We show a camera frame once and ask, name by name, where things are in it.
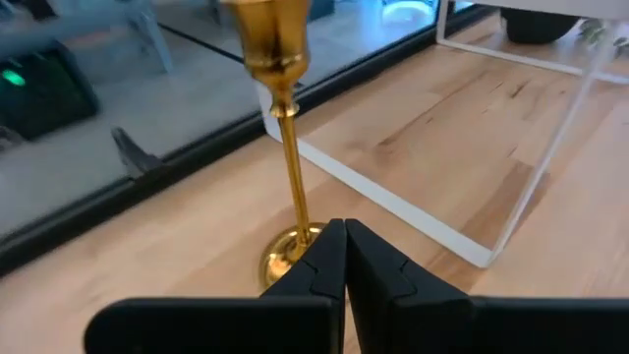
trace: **green light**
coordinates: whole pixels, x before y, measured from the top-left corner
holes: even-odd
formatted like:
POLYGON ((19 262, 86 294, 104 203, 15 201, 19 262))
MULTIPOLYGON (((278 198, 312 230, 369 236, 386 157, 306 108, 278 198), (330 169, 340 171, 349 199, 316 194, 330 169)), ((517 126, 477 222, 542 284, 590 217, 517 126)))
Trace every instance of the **green light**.
POLYGON ((24 78, 21 77, 20 74, 14 72, 13 70, 7 69, 3 71, 2 77, 4 78, 4 80, 8 81, 9 83, 15 86, 24 86, 27 84, 27 81, 24 80, 24 78))

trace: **white metal frame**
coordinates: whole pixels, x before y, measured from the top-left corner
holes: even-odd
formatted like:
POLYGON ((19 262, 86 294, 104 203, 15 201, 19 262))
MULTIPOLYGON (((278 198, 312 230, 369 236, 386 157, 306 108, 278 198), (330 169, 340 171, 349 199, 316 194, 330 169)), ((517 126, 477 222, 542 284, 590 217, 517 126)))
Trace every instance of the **white metal frame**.
MULTIPOLYGON (((447 7, 448 1, 443 1, 441 4, 441 11, 439 12, 439 20, 437 23, 437 33, 441 38, 444 35, 445 29, 445 14, 444 7, 447 7)), ((564 118, 561 123, 556 128, 556 131, 545 148, 545 152, 543 157, 540 159, 538 164, 536 165, 529 181, 527 182, 524 190, 522 191, 516 206, 513 207, 511 213, 509 215, 508 220, 505 222, 498 241, 493 249, 488 249, 474 240, 470 239, 466 235, 460 233, 459 231, 453 229, 452 227, 446 225, 442 221, 438 220, 434 216, 429 213, 423 211, 417 206, 412 205, 411 203, 405 201, 401 197, 391 193, 386 190, 382 186, 378 185, 368 177, 356 172, 350 167, 344 165, 338 160, 332 158, 331 156, 325 154, 321 150, 313 147, 312 145, 303 142, 302 140, 298 140, 298 147, 300 156, 304 157, 314 165, 320 167, 327 173, 339 179, 341 182, 345 183, 349 187, 355 189, 357 192, 361 193, 365 197, 369 198, 376 204, 384 207, 386 210, 390 211, 400 219, 409 223, 411 226, 415 227, 419 231, 428 235, 434 241, 438 242, 448 250, 452 251, 456 255, 460 256, 467 262, 471 263, 474 266, 478 267, 487 267, 491 264, 491 262, 497 257, 497 255, 502 251, 505 244, 507 243, 509 237, 513 233, 518 220, 522 216, 522 212, 529 202, 531 195, 534 190, 538 186, 540 179, 550 161, 552 156, 557 150, 557 147, 561 143, 566 131, 570 127, 571 123, 574 121, 579 107, 583 103, 585 97, 588 94, 588 91, 594 81, 597 78, 597 72, 600 70, 601 66, 607 61, 610 56, 611 48, 613 44, 613 38, 618 28, 620 27, 620 22, 613 21, 612 23, 613 30, 608 30, 606 32, 605 39, 602 41, 599 51, 597 52, 595 58, 591 61, 590 65, 586 70, 583 71, 583 79, 581 81, 581 86, 578 91, 574 95, 572 102, 570 104, 570 108, 567 110, 564 118)), ((458 47, 459 49, 468 50, 466 46, 461 47, 457 45, 450 45, 458 47)), ((475 52, 482 53, 481 50, 473 50, 475 52)), ((510 55, 502 56, 504 53, 498 56, 503 59, 512 60, 510 55)), ((515 61, 523 62, 528 61, 529 59, 521 59, 518 58, 515 61)), ((277 121, 270 117, 268 114, 270 105, 271 105, 271 96, 268 90, 262 86, 257 85, 258 96, 260 101, 261 110, 264 117, 264 127, 266 132, 276 141, 282 141, 279 125, 277 121)))

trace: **black object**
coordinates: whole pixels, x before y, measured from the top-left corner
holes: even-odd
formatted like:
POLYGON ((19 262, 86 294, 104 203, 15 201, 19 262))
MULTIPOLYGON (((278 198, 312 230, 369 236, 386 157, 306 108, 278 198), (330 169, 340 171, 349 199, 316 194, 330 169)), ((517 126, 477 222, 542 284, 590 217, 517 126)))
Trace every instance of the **black object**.
POLYGON ((47 0, 24 0, 24 5, 29 9, 32 17, 37 21, 44 21, 57 17, 47 0))
POLYGON ((629 349, 629 300, 468 296, 360 221, 346 224, 347 285, 365 354, 629 349))
POLYGON ((100 311, 87 354, 340 354, 345 226, 331 220, 302 259, 258 299, 132 299, 100 311))
POLYGON ((120 127, 112 129, 111 137, 116 143, 118 154, 127 168, 129 177, 138 180, 160 171, 160 168, 163 166, 161 160, 138 146, 124 129, 120 127))
POLYGON ((569 32, 579 17, 501 8, 509 40, 521 44, 552 43, 569 32))
POLYGON ((61 43, 0 58, 0 126, 31 140, 97 111, 91 86, 61 43))

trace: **gold candlestick holder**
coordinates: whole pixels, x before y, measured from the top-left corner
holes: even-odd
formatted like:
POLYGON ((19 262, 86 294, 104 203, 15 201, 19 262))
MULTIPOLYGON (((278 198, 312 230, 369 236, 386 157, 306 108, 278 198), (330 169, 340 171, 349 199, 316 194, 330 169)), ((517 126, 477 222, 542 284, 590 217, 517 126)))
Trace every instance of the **gold candlestick holder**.
POLYGON ((308 69, 306 22, 309 0, 223 0, 236 19, 245 56, 245 66, 254 79, 271 92, 270 114, 277 118, 288 176, 293 193, 297 225, 266 247, 259 264, 264 288, 273 284, 299 260, 321 232, 324 223, 309 222, 302 169, 297 151, 293 85, 308 69))

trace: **wooden floor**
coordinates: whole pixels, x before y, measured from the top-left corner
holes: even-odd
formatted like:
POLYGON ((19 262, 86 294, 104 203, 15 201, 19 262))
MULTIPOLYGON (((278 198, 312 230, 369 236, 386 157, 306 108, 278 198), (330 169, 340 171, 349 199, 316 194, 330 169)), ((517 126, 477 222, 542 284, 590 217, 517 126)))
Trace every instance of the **wooden floor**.
MULTIPOLYGON (((298 128, 490 245, 576 83, 434 47, 307 113, 298 128)), ((629 296, 628 98, 627 88, 596 85, 489 270, 304 161, 312 219, 359 218, 470 293, 629 296)), ((1 279, 0 352, 81 353, 89 318, 124 297, 256 296, 258 256, 293 221, 281 146, 259 139, 1 279)), ((349 319, 345 347, 359 352, 349 319)))

